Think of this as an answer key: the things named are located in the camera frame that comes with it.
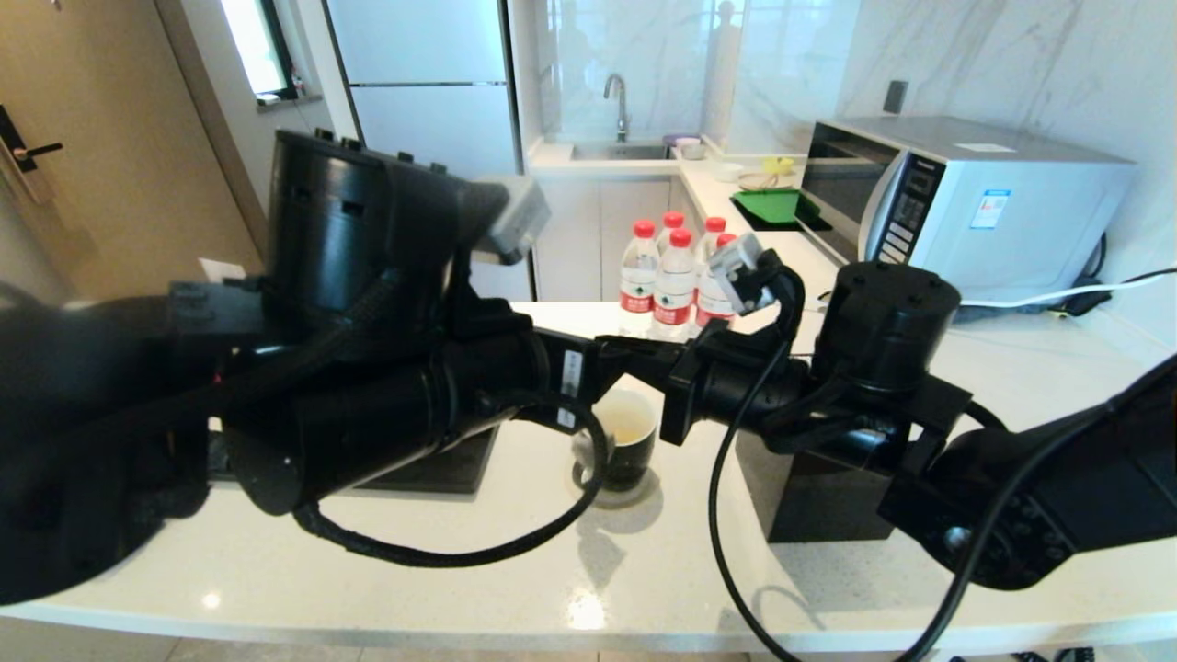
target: microwave door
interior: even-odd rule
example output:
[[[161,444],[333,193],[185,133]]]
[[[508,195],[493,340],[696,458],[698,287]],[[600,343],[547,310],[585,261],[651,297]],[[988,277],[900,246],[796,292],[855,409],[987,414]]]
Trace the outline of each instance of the microwave door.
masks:
[[[803,213],[797,214],[797,223],[802,230],[836,262],[850,264],[855,259],[855,237],[858,236],[858,223],[816,193],[802,192],[802,196],[818,210],[818,218],[813,220]],[[813,221],[825,223],[829,229],[814,230],[810,226]]]
[[[863,210],[862,223],[858,225],[858,260],[872,260],[878,257],[879,243],[883,240],[883,230],[886,229],[886,219],[891,214],[891,205],[895,203],[895,194],[899,187],[899,171],[907,163],[907,150],[902,150],[891,164],[886,166],[883,177],[875,185],[871,198]]]

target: door handle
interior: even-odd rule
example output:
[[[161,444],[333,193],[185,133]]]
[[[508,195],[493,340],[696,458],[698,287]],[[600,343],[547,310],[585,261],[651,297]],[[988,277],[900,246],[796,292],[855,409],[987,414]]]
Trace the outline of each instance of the door handle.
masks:
[[[24,147],[14,147],[12,151],[12,155],[18,161],[24,161],[33,157],[40,157],[41,154],[56,152],[58,150],[61,150],[64,147],[65,145],[62,145],[61,143],[49,143],[48,145],[41,145],[40,147],[33,147],[32,150],[26,150]]]
[[[7,160],[16,168],[16,177],[20,178],[33,201],[44,205],[52,200],[53,190],[49,188],[45,176],[38,170],[33,157],[56,152],[62,148],[61,143],[53,143],[29,150],[25,146],[25,140],[16,131],[16,125],[13,124],[12,118],[8,117],[4,104],[0,104],[0,144],[4,144],[2,151],[6,154],[5,157],[0,157],[0,161]]]

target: black mug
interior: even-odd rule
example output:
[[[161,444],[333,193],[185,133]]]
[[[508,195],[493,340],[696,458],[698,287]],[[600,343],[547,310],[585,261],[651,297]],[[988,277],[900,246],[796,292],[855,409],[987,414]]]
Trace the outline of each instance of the black mug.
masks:
[[[609,464],[605,466],[603,488],[624,492],[637,488],[650,468],[658,437],[658,418],[653,405],[637,391],[612,389],[592,406],[609,438]],[[584,489],[592,476],[592,439],[581,430],[572,441],[572,482]]]

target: water bottle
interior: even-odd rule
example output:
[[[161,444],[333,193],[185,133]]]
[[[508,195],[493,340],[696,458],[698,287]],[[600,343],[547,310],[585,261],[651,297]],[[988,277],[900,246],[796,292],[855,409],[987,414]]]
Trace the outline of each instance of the water bottle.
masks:
[[[724,233],[724,229],[727,227],[727,220],[722,216],[709,217],[704,223],[706,232],[703,237],[699,237],[699,241],[694,245],[694,303],[699,303],[699,290],[698,283],[703,282],[703,278],[707,276],[711,267],[707,266],[707,260],[711,256],[716,253],[716,243],[719,240],[719,236]]]
[[[716,247],[722,249],[734,240],[734,234],[720,234],[716,240]],[[711,267],[705,266],[703,277],[699,279],[699,300],[694,309],[694,327],[691,330],[691,335],[698,336],[699,331],[712,319],[731,319],[734,316],[736,310],[732,307],[732,303],[719,289],[719,283],[711,273]]]
[[[691,231],[679,227],[670,233],[670,246],[658,263],[652,337],[658,340],[686,340],[691,333],[693,299],[694,256],[691,253]]]
[[[663,231],[658,234],[658,256],[661,257],[670,247],[670,233],[683,227],[685,218],[678,212],[666,212],[663,214]]]
[[[620,326],[623,336],[645,338],[654,305],[654,279],[658,277],[658,249],[654,224],[643,218],[633,224],[633,239],[621,257]]]
[[[707,218],[704,227],[706,232],[699,238],[699,243],[694,245],[694,259],[701,266],[699,276],[707,272],[707,260],[716,253],[716,245],[719,241],[719,236],[727,227],[727,220],[720,216],[713,216]]]

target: marble wall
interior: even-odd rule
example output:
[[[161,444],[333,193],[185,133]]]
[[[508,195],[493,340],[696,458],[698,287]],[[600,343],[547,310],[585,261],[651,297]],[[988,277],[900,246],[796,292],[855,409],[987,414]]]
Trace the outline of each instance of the marble wall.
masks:
[[[705,131],[727,153],[804,154],[813,120],[837,110],[859,0],[736,5],[742,45],[726,131],[723,121]],[[722,107],[724,101],[716,104]]]
[[[625,78],[636,139],[703,131],[732,153],[804,152],[833,114],[859,0],[536,0],[544,133],[611,139]]]
[[[633,139],[699,130],[711,0],[537,0],[544,133],[612,140],[625,79]]]
[[[1109,230],[1106,282],[1172,266],[1172,0],[862,0],[838,114],[877,115],[891,79],[904,114],[950,114],[1132,159],[1137,181]],[[1177,350],[1177,279],[1102,306]]]

